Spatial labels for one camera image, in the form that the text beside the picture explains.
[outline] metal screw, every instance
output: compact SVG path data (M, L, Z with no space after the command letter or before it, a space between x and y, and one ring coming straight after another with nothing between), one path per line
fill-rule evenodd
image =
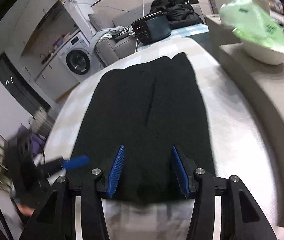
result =
M62 183L65 181L65 176L60 176L57 178L57 182Z
M202 168L197 168L197 169L195 170L195 172L196 172L197 174L202 175L202 174L204 174L204 173L205 173L205 170L204 170L204 169L202 169Z
M99 175L101 173L101 170L99 168L93 169L92 174L93 175Z
M240 178L236 175L232 175L231 176L231 180L234 181L234 182L239 182L240 181Z

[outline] plastic bag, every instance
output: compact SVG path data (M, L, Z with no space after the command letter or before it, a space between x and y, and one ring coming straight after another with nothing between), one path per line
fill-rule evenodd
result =
M223 23L235 27L233 33L240 39L270 49L284 46L280 25L252 0L233 0L222 5L219 13Z

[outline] white cabinet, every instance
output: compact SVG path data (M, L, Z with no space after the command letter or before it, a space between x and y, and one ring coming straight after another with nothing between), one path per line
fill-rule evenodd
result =
M11 43L21 55L37 25L57 0L30 0L11 35Z
M54 57L36 83L44 93L55 101L79 82L67 66L63 65L58 57Z

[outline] black puffer jacket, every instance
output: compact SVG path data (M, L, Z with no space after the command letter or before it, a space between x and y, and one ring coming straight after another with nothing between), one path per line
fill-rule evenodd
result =
M170 22L171 29L203 23L187 0L154 0L150 13L163 11Z

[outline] washing machine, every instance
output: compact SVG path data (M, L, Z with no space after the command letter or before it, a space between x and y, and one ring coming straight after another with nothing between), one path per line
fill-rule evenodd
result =
M80 31L57 52L57 57L79 82L103 69L96 53L89 54L89 47L90 42Z

